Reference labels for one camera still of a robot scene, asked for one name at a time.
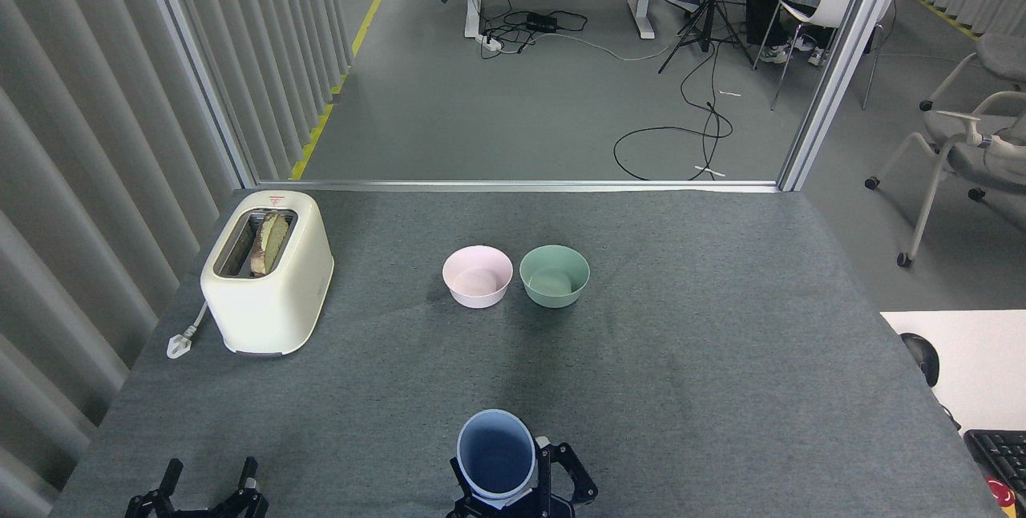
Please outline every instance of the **toaster slot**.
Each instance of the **toaster slot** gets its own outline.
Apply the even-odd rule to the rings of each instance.
[[[264,223],[264,218],[271,213],[282,215],[285,222],[288,223],[288,229],[285,232],[279,254],[274,260],[271,271],[268,274],[274,272],[278,260],[281,258],[281,252],[285,251],[285,248],[288,247],[288,240],[292,235],[295,220],[299,215],[292,210],[254,208],[254,210],[249,210],[245,214],[239,215],[238,222],[233,227],[225,247],[221,250],[213,265],[213,272],[218,276],[237,277],[243,278],[243,280],[253,277],[252,267],[250,267],[250,252],[253,250],[253,243],[256,241],[256,236],[260,235],[260,226]]]

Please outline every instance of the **pink bowl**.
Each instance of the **pink bowl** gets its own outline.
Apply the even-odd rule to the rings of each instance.
[[[442,280],[461,306],[489,307],[506,295],[513,278],[513,262],[488,246],[470,246],[453,252],[442,267]]]

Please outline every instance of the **green bowl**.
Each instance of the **green bowl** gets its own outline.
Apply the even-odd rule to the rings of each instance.
[[[542,246],[520,260],[527,297],[542,307],[567,307],[581,297],[591,277],[587,260],[564,246]]]

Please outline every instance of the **desk leg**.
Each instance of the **desk leg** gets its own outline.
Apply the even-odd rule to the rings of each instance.
[[[656,30],[648,21],[648,0],[627,0],[627,6],[631,9],[634,25],[638,26],[638,35],[641,35],[641,39],[656,39]]]
[[[467,23],[463,26],[463,36],[473,39],[480,32],[481,0],[467,0]]]

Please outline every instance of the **jeans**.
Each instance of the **jeans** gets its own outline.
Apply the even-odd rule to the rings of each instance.
[[[814,6],[788,2],[787,0],[785,2],[805,14],[812,14],[816,10]],[[787,43],[791,32],[784,30],[780,15],[774,16],[774,10],[777,10],[777,0],[745,0],[748,44],[757,46],[757,44],[762,43],[762,36],[766,35],[766,28],[770,28],[770,36],[766,37],[765,46],[781,46]],[[833,35],[833,29],[806,25],[802,35],[815,39],[817,46],[826,47]]]

